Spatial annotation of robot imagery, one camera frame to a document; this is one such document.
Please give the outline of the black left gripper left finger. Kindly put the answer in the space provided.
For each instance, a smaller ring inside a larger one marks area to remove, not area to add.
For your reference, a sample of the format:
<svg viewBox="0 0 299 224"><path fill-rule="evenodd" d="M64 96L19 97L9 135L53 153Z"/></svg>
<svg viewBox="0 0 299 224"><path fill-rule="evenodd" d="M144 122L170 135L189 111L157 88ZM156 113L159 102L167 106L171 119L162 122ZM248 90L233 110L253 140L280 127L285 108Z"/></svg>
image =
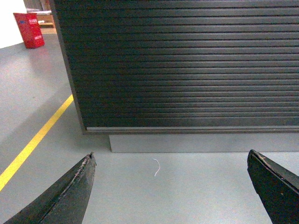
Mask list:
<svg viewBox="0 0 299 224"><path fill-rule="evenodd" d="M81 224L93 188L96 160L87 154L7 224Z"/></svg>

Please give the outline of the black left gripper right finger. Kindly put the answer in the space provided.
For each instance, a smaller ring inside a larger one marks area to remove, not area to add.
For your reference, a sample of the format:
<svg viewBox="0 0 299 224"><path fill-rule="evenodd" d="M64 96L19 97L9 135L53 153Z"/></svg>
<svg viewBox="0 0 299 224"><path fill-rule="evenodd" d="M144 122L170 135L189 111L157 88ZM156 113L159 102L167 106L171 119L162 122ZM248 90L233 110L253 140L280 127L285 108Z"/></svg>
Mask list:
<svg viewBox="0 0 299 224"><path fill-rule="evenodd" d="M253 187L272 223L297 224L299 177L255 150L250 150L247 164Z"/></svg>

